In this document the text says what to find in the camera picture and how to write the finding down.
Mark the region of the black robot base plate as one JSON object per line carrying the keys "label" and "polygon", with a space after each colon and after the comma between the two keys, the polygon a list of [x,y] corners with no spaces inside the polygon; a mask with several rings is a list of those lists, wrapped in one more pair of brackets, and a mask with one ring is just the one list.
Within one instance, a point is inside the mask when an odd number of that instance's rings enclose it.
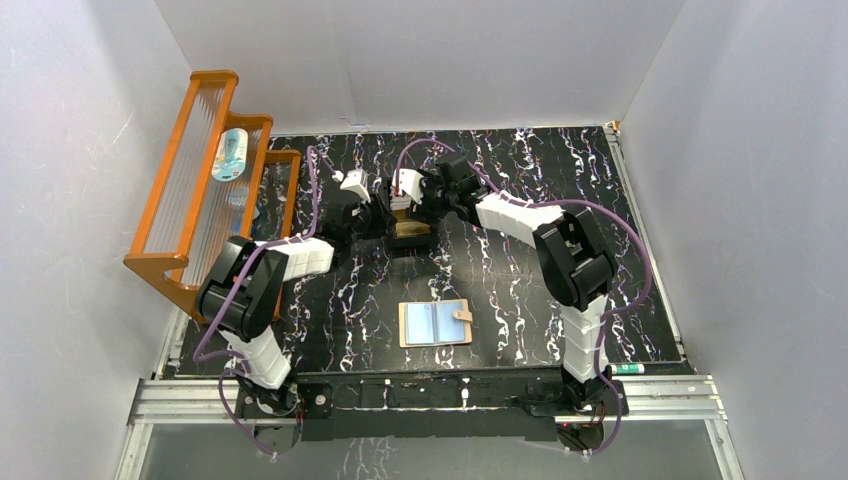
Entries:
{"label": "black robot base plate", "polygon": [[274,393],[241,380],[236,412],[297,439],[519,437],[596,447],[630,408],[621,382],[558,366],[299,373]]}

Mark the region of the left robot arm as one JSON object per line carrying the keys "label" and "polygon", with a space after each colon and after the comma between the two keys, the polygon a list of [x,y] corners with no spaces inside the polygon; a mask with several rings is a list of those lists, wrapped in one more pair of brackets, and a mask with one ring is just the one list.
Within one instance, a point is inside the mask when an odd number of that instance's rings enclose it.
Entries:
{"label": "left robot arm", "polygon": [[386,192],[366,197],[342,192],[326,204],[304,236],[258,242],[232,236],[224,244],[195,300],[196,311],[228,343],[239,385],[271,414],[286,416],[299,400],[288,382],[291,357],[271,323],[285,283],[344,265],[358,241],[391,233],[396,218]]}

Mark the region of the black plastic card bin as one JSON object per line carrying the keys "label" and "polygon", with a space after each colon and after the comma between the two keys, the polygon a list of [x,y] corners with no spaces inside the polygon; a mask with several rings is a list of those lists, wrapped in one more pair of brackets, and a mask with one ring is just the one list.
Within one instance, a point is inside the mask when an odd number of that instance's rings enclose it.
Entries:
{"label": "black plastic card bin", "polygon": [[410,216],[412,207],[417,204],[408,195],[389,194],[390,209],[396,219],[395,228],[385,239],[386,246],[393,251],[407,251],[429,248],[438,244],[436,229]]}

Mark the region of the tan blue card holder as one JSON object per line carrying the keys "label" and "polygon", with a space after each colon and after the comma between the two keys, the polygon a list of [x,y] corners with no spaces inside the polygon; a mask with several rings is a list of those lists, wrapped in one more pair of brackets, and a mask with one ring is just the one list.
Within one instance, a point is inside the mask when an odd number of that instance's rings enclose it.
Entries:
{"label": "tan blue card holder", "polygon": [[401,348],[465,345],[472,342],[473,315],[466,299],[398,304]]}

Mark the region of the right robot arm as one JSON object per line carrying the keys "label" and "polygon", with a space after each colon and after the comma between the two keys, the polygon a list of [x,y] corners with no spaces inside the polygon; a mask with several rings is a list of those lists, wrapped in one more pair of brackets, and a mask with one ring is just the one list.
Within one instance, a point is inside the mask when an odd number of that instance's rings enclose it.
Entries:
{"label": "right robot arm", "polygon": [[442,156],[434,171],[402,169],[397,195],[407,196],[410,216],[435,223],[449,214],[478,228],[531,246],[544,284],[562,309],[561,404],[577,414],[598,406],[607,386],[603,334],[616,260],[586,209],[542,206],[482,180],[460,153]]}

